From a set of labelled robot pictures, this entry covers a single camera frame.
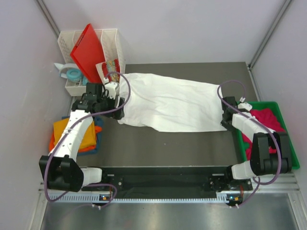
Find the white t shirt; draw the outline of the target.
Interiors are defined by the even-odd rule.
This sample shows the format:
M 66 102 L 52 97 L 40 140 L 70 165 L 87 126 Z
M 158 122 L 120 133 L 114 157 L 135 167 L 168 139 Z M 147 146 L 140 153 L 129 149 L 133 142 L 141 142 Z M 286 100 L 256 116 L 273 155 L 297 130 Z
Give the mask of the white t shirt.
M 159 132 L 225 131 L 216 84 L 150 73 L 126 74 L 119 94 L 128 100 L 120 124 Z

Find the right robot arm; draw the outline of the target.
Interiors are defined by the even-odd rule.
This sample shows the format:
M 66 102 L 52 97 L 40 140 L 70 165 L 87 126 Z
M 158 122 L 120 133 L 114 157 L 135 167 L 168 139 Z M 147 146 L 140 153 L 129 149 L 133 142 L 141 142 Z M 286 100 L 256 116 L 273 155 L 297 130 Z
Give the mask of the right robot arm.
M 290 172 L 292 157 L 288 134 L 266 127 L 250 113 L 249 104 L 237 103 L 233 96 L 221 101 L 224 112 L 221 125 L 227 130 L 240 131 L 251 141 L 250 159 L 228 167 L 225 186 L 234 190 L 244 179 Z

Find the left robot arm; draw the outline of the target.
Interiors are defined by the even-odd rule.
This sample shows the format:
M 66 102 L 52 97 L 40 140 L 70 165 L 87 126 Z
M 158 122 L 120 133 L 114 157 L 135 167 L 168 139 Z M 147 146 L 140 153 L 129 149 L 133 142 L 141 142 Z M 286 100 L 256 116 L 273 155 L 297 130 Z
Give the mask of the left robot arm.
M 76 158 L 94 116 L 105 115 L 120 120 L 124 116 L 124 102 L 125 99 L 119 96 L 118 82 L 86 85 L 86 92 L 72 105 L 68 123 L 58 143 L 49 155 L 39 160 L 45 189 L 78 192 L 89 184 L 98 190 L 107 188 L 109 179 L 103 175 L 102 169 L 80 168 Z

